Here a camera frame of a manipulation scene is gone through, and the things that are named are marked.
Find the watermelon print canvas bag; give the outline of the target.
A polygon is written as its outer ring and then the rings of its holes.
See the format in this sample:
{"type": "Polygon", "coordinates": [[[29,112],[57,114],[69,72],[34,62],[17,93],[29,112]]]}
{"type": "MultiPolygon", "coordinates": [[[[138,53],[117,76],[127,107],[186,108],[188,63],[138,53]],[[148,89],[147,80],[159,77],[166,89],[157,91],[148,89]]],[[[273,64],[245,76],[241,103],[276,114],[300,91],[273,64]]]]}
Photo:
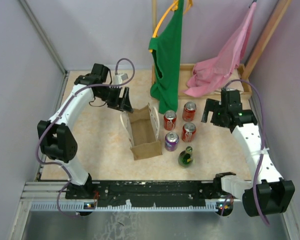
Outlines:
{"type": "Polygon", "coordinates": [[[147,104],[133,113],[122,112],[120,122],[127,132],[133,159],[144,160],[162,155],[160,118],[157,108],[147,104]]]}

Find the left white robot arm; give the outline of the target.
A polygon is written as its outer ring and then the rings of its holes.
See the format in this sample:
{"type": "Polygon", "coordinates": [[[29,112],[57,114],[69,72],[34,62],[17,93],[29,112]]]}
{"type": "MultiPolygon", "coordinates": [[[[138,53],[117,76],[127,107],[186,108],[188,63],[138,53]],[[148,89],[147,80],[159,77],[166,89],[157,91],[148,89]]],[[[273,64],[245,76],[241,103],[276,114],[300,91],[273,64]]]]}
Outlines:
{"type": "Polygon", "coordinates": [[[41,120],[37,125],[38,143],[35,153],[46,155],[49,165],[61,167],[68,176],[68,182],[76,187],[76,192],[87,199],[93,195],[94,186],[89,173],[82,167],[77,157],[78,144],[72,129],[84,110],[95,99],[102,100],[108,108],[133,112],[129,99],[129,88],[132,81],[126,74],[115,73],[103,64],[94,64],[90,73],[80,75],[61,107],[48,120],[41,120]]]}

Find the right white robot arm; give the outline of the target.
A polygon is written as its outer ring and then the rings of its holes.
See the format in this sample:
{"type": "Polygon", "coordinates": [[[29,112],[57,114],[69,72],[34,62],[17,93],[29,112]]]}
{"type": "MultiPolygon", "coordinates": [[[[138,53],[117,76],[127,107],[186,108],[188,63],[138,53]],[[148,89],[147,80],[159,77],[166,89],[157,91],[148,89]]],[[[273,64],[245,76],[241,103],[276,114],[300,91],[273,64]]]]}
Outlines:
{"type": "Polygon", "coordinates": [[[291,180],[285,180],[274,166],[269,151],[262,145],[258,121],[250,109],[243,109],[238,90],[221,90],[221,99],[207,99],[201,121],[212,113],[214,126],[227,128],[241,146],[245,162],[253,175],[251,183],[235,173],[218,173],[213,192],[219,198],[231,194],[242,201],[250,217],[284,213],[295,193],[291,180]]]}

